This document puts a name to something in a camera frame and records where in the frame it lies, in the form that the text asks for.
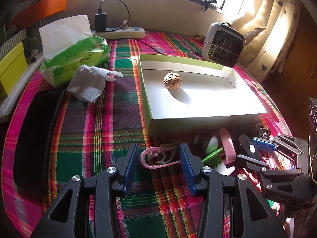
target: walnut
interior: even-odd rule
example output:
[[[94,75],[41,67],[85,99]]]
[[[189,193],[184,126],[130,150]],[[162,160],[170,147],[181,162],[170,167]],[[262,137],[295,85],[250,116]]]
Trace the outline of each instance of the walnut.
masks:
[[[168,89],[178,89],[182,85],[182,78],[178,73],[170,72],[165,75],[164,84]]]

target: green tissue package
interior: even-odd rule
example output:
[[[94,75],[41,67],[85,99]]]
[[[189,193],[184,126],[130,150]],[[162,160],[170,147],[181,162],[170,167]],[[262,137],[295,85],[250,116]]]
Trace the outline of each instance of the green tissue package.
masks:
[[[89,37],[78,41],[52,60],[44,60],[40,73],[49,84],[57,88],[69,83],[81,65],[98,66],[108,59],[109,48],[106,40]]]

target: orange shelf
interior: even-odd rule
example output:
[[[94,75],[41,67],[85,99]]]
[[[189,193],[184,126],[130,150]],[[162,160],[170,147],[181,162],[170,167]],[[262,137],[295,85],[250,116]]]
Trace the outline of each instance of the orange shelf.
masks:
[[[28,28],[41,19],[66,10],[67,0],[41,0],[15,16],[8,27],[16,25],[19,30]]]

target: curtain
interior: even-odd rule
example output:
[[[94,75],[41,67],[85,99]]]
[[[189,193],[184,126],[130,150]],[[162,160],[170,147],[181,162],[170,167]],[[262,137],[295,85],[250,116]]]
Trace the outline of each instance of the curtain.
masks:
[[[244,0],[243,13],[231,22],[245,36],[238,63],[260,83],[282,72],[300,16],[300,0]]]

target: white cardboard box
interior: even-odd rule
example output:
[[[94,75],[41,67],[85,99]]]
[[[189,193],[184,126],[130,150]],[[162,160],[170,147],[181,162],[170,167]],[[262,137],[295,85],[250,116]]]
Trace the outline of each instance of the white cardboard box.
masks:
[[[168,90],[164,76],[176,72],[182,86]],[[139,83],[148,136],[216,130],[232,121],[252,122],[265,108],[232,68],[169,55],[139,55]]]

